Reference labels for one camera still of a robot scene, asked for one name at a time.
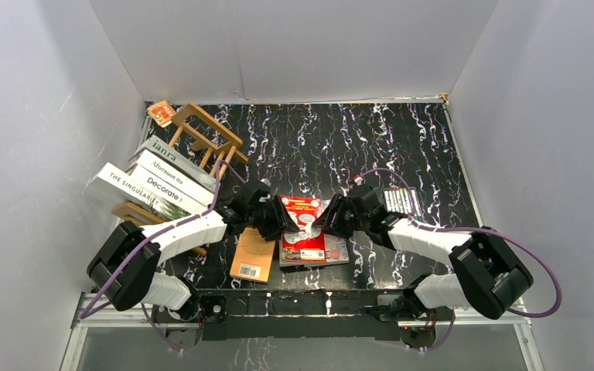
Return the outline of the floral patterned book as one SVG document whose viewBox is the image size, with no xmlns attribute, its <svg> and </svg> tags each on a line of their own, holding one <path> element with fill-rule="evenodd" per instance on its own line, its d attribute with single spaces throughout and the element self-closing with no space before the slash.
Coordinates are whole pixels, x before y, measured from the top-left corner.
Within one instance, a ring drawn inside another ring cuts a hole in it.
<svg viewBox="0 0 594 371">
<path fill-rule="evenodd" d="M 325 202 L 322 201 L 323 210 L 328 205 L 328 202 L 329 202 L 328 200 L 326 200 Z M 312 266 L 304 266 L 304 265 L 299 265 L 299 266 L 321 267 L 321 266 L 329 266 L 329 265 L 348 263 L 349 262 L 349 253 L 348 253 L 348 249 L 347 249 L 347 241 L 345 239 L 343 239 L 342 237 L 336 237 L 333 235 L 325 234 L 323 232 L 321 232 L 321 233 L 325 237 L 326 262 L 323 264 L 317 264 L 317 265 L 312 265 Z"/>
</svg>

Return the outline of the red comic treehouse book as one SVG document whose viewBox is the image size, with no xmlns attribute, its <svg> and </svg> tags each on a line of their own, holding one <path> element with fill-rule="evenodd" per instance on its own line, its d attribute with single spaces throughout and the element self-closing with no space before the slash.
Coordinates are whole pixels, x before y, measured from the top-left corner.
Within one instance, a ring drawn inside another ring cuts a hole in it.
<svg viewBox="0 0 594 371">
<path fill-rule="evenodd" d="M 318 230 L 312 229 L 312 223 L 323 211 L 322 201 L 296 196 L 281 196 L 281 201 L 299 229 L 297 232 L 283 233 L 278 251 L 280 266 L 312 266 L 325 263 L 325 237 Z"/>
</svg>

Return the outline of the brown Decorate Furniture book box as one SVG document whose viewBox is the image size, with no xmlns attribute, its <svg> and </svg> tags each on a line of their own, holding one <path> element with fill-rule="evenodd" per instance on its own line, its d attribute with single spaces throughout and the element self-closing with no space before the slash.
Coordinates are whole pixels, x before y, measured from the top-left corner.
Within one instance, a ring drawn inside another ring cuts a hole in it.
<svg viewBox="0 0 594 371">
<path fill-rule="evenodd" d="M 134 165 L 126 173 L 131 179 L 143 184 L 154 195 L 161 197 L 164 201 L 178 206 L 190 214 L 202 213 L 207 210 L 206 206 L 180 192 L 175 186 L 170 185 L 167 181 L 161 179 L 160 176 L 151 173 L 140 165 Z"/>
</svg>

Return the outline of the white Afternoon tea book box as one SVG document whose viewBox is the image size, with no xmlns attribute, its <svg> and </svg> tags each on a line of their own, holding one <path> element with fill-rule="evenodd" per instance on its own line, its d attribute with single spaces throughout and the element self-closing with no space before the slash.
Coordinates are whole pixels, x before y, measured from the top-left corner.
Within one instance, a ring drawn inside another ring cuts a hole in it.
<svg viewBox="0 0 594 371">
<path fill-rule="evenodd" d="M 180 170 L 161 159 L 157 154 L 147 149 L 140 151 L 132 160 L 132 165 L 140 165 L 151 172 L 156 178 L 170 185 L 181 196 L 208 206 L 212 203 L 214 194 L 204 186 L 184 175 Z"/>
</svg>

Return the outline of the grey book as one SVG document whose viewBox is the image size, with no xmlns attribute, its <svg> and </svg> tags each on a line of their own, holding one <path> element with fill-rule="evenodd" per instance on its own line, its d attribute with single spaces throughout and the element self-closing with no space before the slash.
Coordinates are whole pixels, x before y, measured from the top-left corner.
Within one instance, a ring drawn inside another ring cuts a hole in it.
<svg viewBox="0 0 594 371">
<path fill-rule="evenodd" d="M 215 178 L 212 175 L 191 162 L 187 157 L 181 155 L 156 135 L 149 137 L 136 149 L 133 156 L 130 157 L 129 163 L 132 164 L 143 150 L 149 150 L 157 157 L 162 158 L 165 162 L 181 171 L 184 175 L 187 175 L 193 181 L 199 183 L 205 189 L 211 192 L 215 190 Z"/>
</svg>

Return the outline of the white palm leaf book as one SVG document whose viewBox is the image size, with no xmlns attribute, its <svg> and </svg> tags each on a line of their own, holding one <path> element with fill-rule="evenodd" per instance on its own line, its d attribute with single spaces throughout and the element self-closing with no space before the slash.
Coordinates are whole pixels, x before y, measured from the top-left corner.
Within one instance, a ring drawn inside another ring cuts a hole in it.
<svg viewBox="0 0 594 371">
<path fill-rule="evenodd" d="M 86 192 L 109 206 L 117 206 L 124 202 L 134 203 L 164 221 L 190 215 L 184 209 L 145 188 L 111 163 L 106 163 L 88 182 Z"/>
</svg>

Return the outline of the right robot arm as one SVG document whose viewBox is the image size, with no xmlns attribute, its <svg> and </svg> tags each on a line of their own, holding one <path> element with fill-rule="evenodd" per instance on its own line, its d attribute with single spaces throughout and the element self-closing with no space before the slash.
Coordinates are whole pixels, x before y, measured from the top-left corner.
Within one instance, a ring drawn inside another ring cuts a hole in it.
<svg viewBox="0 0 594 371">
<path fill-rule="evenodd" d="M 423 274 L 389 305 L 366 308 L 381 317 L 395 313 L 426 319 L 437 308 L 473 308 L 498 319 L 534 283 L 529 270 L 495 231 L 445 232 L 418 223 L 408 213 L 390 211 L 369 185 L 336 194 L 311 228 L 350 238 L 357 231 L 394 251 L 407 251 L 451 268 L 448 274 Z"/>
</svg>

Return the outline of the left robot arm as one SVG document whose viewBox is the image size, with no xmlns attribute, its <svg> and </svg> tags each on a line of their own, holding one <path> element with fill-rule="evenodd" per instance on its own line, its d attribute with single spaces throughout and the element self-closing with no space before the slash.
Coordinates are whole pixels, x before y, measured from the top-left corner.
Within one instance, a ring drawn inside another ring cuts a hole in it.
<svg viewBox="0 0 594 371">
<path fill-rule="evenodd" d="M 198 290 L 184 277 L 160 273 L 159 265 L 248 227 L 266 241 L 299 231 L 279 195 L 262 181 L 248 181 L 234 191 L 217 192 L 201 213 L 151 226 L 120 223 L 88 264 L 87 276 L 118 311 L 155 305 L 190 322 L 200 312 Z"/>
</svg>

